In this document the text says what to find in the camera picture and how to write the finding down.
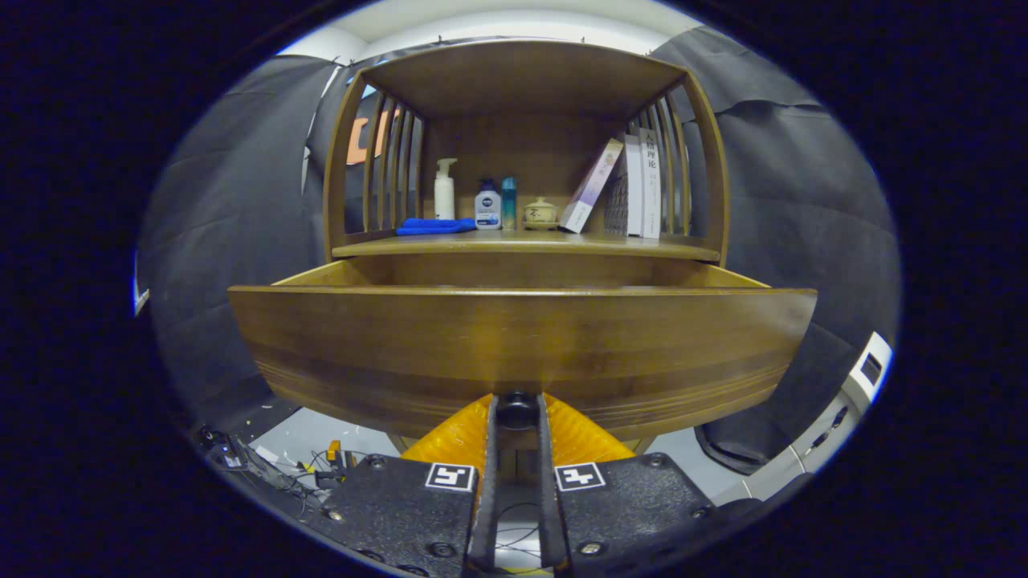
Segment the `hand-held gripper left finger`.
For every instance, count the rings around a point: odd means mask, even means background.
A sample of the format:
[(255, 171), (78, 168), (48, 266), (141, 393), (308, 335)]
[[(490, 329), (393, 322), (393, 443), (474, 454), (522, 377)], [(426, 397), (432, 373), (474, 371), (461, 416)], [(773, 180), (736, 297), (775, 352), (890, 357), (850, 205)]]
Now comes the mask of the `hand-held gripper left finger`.
[(368, 454), (309, 517), (345, 577), (474, 577), (493, 565), (498, 398), (447, 418), (400, 457)]

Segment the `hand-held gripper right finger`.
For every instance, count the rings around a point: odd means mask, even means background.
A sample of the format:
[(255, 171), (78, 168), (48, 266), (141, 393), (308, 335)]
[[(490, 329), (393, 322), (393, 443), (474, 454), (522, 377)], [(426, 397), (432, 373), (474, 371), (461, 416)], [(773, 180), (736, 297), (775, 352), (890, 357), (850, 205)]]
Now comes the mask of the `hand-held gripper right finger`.
[(542, 559), (557, 577), (654, 577), (728, 520), (668, 454), (635, 454), (570, 404), (536, 399)]

